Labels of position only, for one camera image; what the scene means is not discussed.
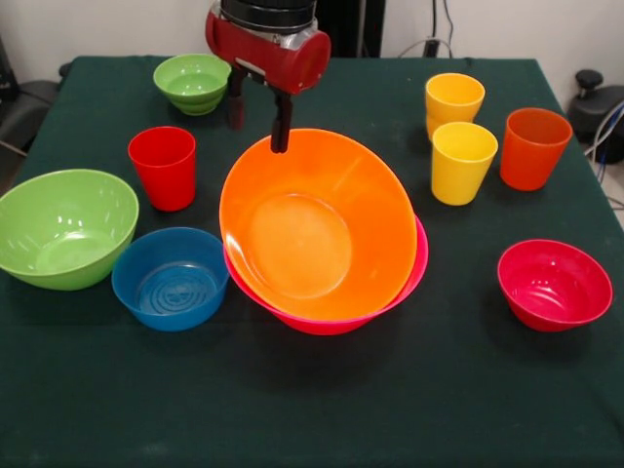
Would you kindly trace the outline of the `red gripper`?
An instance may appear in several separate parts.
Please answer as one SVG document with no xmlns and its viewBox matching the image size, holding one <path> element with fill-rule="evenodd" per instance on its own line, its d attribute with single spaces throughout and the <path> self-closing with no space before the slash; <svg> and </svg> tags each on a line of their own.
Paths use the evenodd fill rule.
<svg viewBox="0 0 624 468">
<path fill-rule="evenodd" d="M 331 56 L 331 39 L 313 24 L 294 34 L 260 32 L 226 18 L 219 9 L 209 11 L 206 39 L 219 58 L 263 79 L 274 91 L 277 114 L 271 132 L 271 150 L 285 153 L 293 115 L 292 96 L 315 87 Z M 240 130 L 244 122 L 243 82 L 246 74 L 233 69 L 228 77 L 228 125 Z"/>
</svg>

